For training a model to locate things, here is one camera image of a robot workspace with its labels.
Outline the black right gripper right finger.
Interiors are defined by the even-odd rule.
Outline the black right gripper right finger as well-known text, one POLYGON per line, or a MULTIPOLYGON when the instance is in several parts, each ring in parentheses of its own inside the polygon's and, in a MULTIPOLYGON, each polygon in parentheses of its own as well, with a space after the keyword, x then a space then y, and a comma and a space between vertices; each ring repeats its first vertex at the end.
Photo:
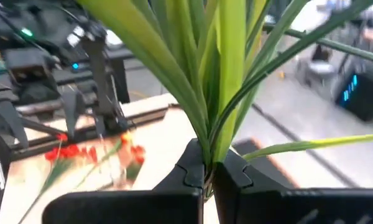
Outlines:
POLYGON ((213 188, 220 224, 373 224, 373 189, 290 189, 233 151, 213 188))

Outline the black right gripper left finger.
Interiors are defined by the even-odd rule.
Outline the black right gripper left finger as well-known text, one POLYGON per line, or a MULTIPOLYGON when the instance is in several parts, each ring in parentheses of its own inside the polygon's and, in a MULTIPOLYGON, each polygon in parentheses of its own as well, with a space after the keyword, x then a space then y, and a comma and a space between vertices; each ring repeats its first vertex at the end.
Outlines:
POLYGON ((44 208, 42 224, 203 224, 204 178, 201 146, 192 139, 152 190, 65 194, 44 208))

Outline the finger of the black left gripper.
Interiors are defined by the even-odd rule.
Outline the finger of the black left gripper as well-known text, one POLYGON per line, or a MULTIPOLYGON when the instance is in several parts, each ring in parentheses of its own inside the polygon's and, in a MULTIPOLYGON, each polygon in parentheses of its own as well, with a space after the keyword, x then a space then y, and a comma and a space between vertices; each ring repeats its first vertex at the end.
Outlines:
POLYGON ((75 135, 75 126, 78 119, 78 100, 80 94, 78 91, 70 90, 62 93, 62 106, 65 112, 65 121, 68 135, 73 138, 75 135))
POLYGON ((24 149, 29 147, 22 120, 10 101, 0 101, 0 131, 12 134, 24 149))

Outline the clear glass vase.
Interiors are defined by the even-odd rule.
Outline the clear glass vase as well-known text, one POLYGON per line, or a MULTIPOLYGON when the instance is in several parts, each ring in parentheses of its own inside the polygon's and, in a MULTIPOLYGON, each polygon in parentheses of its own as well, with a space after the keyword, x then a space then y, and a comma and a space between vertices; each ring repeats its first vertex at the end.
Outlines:
POLYGON ((109 158, 110 174, 113 182, 113 188, 124 190, 128 189, 126 170, 131 162, 131 154, 128 146, 122 146, 109 158))

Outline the long red flower spray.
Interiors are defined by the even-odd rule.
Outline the long red flower spray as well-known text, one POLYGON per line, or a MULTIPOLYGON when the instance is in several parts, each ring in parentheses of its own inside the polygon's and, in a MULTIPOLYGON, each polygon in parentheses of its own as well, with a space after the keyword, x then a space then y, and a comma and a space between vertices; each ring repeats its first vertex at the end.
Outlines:
POLYGON ((58 134, 57 139, 60 141, 59 145, 54 147, 51 151, 46 152, 44 155, 45 160, 50 162, 50 171, 36 198, 17 224, 22 224, 41 196, 43 196, 55 181, 73 164, 78 161, 90 162, 93 164, 98 163, 96 148, 94 146, 90 149, 87 149, 86 147, 79 148, 76 144, 63 146, 63 143, 68 141, 68 136, 66 134, 58 134))

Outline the short red flower spray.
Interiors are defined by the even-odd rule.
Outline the short red flower spray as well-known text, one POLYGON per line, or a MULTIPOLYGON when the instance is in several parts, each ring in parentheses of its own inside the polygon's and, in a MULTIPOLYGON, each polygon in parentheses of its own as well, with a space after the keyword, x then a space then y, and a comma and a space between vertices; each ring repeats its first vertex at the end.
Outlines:
POLYGON ((145 162, 145 148, 141 145, 133 145, 130 147, 130 159, 126 163, 126 180, 135 182, 142 165, 145 162))

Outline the orange artificial tulip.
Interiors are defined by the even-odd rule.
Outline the orange artificial tulip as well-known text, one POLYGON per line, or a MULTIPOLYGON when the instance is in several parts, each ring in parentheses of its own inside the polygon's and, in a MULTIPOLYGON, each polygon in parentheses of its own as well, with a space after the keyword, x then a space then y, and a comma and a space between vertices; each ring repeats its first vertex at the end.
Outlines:
POLYGON ((81 186, 85 182, 85 180, 90 176, 90 174, 93 173, 96 169, 100 168, 106 160, 108 160, 111 156, 117 154, 124 144, 129 142, 131 142, 130 132, 121 134, 117 142, 112 147, 112 149, 110 149, 100 160, 97 160, 94 166, 85 174, 82 180, 75 186, 75 189, 81 186))

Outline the purple flower spray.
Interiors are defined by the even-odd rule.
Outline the purple flower spray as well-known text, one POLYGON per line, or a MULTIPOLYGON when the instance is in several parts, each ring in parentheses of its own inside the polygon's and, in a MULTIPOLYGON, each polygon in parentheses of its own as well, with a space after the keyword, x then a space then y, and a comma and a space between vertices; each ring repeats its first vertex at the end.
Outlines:
POLYGON ((373 6, 355 0, 302 33, 281 54, 275 49, 308 0, 290 0, 269 27, 272 0, 76 0, 112 30, 174 96, 203 153, 203 192, 225 160, 260 82, 292 57, 373 6))

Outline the black computer with blue lights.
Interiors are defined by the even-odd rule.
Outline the black computer with blue lights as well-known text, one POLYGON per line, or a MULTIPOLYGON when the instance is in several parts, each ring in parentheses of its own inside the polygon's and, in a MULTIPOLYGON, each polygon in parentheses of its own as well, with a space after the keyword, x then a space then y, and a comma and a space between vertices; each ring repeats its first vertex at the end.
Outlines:
POLYGON ((341 84, 335 104, 362 121, 373 121, 373 78, 366 73, 350 73, 341 84))

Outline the grey office chair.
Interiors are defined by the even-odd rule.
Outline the grey office chair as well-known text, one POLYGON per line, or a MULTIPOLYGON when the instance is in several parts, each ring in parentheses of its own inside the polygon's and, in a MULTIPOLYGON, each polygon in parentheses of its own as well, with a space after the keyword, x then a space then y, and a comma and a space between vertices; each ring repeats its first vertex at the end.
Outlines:
POLYGON ((297 63, 296 78, 300 84, 319 90, 336 74, 336 68, 330 63, 332 52, 323 45, 316 45, 308 58, 297 63))

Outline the black metal table frame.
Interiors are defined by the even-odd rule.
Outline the black metal table frame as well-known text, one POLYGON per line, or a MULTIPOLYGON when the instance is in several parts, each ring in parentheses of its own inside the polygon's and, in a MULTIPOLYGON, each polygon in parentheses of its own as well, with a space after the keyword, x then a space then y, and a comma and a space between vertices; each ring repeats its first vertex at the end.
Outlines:
MULTIPOLYGON (((127 119, 133 122, 131 126, 137 127, 163 119, 167 111, 168 106, 165 106, 164 108, 154 109, 151 111, 143 112, 141 114, 130 115, 127 117, 127 119)), ((24 149, 20 143, 11 145, 10 161, 18 161, 48 152, 59 143, 59 140, 57 140, 57 135, 60 133, 67 133, 66 131, 61 131, 57 128, 51 128, 36 121, 28 120, 26 118, 22 118, 21 120, 26 128, 43 132, 47 134, 47 136, 29 140, 29 147, 27 147, 26 149, 24 149)), ((77 129, 75 131, 75 136, 73 139, 71 139, 70 143, 80 143, 83 141, 95 139, 97 137, 98 135, 96 133, 96 127, 95 125, 91 124, 84 128, 77 129)))

